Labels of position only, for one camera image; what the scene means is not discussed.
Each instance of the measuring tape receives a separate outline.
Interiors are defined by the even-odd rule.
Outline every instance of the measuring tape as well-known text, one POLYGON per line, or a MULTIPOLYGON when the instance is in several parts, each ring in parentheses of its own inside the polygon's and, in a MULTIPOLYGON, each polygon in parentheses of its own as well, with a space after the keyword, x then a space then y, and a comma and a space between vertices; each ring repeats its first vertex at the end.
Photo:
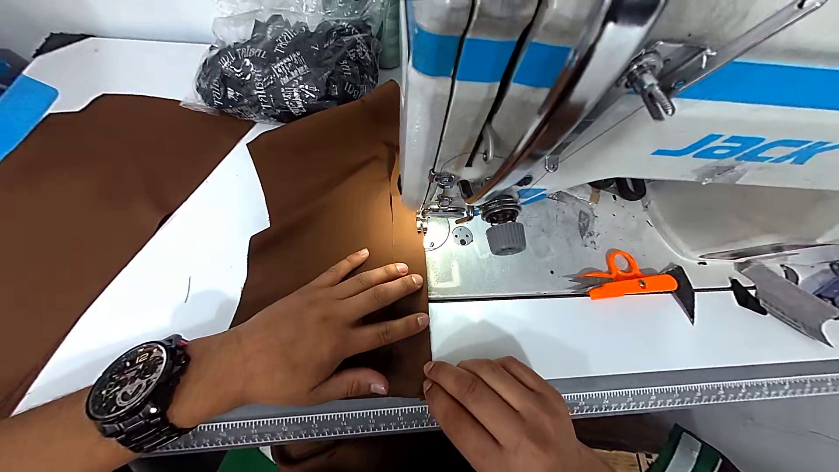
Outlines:
MULTIPOLYGON (((573 417, 670 410, 684 406, 839 394, 839 374, 800 375, 564 394, 573 417)), ((321 413, 202 424, 156 451, 182 454, 438 428, 428 406, 321 413)))

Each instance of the brown fabric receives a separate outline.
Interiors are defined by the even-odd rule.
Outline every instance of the brown fabric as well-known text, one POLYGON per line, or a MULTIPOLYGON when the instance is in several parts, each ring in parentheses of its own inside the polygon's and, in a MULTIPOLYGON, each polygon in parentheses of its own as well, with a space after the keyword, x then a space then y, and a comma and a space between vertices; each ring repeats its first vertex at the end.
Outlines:
MULTIPOLYGON (((270 131, 250 149, 271 227, 251 239, 248 280, 233 325, 315 279, 339 260, 369 248, 359 270, 393 262, 425 277, 415 215, 395 191, 399 86, 270 131)), ((367 317, 375 322, 428 311, 426 290, 367 317)), ((430 360, 428 330, 349 359, 388 377, 393 396, 420 396, 430 360)))
POLYGON ((299 441, 271 448, 281 471, 425 472, 474 470, 442 431, 337 441, 299 441))
POLYGON ((0 415, 251 126, 176 101, 105 96, 48 116, 0 161, 0 415))

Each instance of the black watch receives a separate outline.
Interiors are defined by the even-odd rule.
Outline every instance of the black watch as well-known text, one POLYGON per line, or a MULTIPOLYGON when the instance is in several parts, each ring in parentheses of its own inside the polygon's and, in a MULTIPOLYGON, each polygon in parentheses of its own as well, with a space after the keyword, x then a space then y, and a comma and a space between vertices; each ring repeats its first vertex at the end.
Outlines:
POLYGON ((190 431, 166 418, 180 377, 190 363, 179 335, 140 344, 105 369, 87 396, 87 417, 106 438, 148 453, 190 431))

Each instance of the right hand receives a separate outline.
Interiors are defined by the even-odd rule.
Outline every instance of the right hand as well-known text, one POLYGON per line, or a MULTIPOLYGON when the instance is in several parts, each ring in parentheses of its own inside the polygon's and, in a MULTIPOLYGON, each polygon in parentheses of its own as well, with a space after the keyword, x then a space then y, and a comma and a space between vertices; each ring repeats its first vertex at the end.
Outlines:
POLYGON ((562 395, 513 357, 425 365, 425 398, 479 472, 614 472, 574 433, 562 395))

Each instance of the fingernail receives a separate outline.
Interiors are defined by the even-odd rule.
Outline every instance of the fingernail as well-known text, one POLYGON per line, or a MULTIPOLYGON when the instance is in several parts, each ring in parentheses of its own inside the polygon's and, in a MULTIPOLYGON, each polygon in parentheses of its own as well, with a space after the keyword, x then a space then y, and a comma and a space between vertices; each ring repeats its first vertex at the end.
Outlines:
POLYGON ((370 385, 370 393, 375 393, 379 395, 387 395, 388 389, 384 387, 382 384, 372 384, 370 385))

